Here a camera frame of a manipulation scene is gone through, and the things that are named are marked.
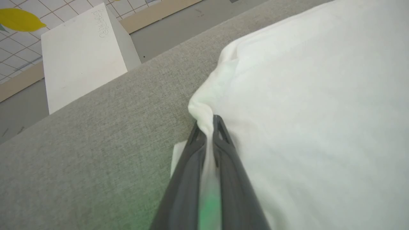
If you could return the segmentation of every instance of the white box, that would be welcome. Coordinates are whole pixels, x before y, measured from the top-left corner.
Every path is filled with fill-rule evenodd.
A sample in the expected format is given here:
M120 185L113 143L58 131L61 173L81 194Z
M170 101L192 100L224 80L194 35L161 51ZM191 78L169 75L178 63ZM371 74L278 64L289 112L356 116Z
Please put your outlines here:
M141 64L103 3L44 33L41 45L50 114Z

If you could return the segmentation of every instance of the wooden baseboard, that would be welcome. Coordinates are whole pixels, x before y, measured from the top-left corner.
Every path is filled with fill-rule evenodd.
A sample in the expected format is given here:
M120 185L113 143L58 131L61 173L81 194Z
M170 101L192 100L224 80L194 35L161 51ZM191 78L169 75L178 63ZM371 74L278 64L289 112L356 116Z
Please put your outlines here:
M137 12L119 22L125 30L131 34L200 1L202 0L163 0L162 2ZM0 102L43 78L43 62L39 62L35 66L0 85Z

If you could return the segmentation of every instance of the white cloth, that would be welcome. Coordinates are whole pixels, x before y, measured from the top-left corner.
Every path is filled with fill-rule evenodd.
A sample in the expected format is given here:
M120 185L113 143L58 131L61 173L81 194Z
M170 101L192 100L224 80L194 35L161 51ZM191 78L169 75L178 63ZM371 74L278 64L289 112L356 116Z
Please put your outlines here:
M407 0L338 0L232 42L189 112L203 188L218 114L271 229L409 229Z

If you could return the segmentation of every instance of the gray fabric surface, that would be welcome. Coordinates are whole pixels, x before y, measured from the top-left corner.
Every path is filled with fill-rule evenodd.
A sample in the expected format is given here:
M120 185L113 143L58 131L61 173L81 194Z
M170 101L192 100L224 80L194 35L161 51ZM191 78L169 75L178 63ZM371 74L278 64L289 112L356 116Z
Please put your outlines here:
M1 229L147 229L190 96L225 45L325 0L273 0L159 55L0 146Z

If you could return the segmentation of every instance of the yellow object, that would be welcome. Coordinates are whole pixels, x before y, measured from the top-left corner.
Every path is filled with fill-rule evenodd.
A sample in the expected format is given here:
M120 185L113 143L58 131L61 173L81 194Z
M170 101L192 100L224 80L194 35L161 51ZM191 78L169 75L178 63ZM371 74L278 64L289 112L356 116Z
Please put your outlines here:
M34 14L18 8L0 9L0 24L22 32L33 32L47 26Z

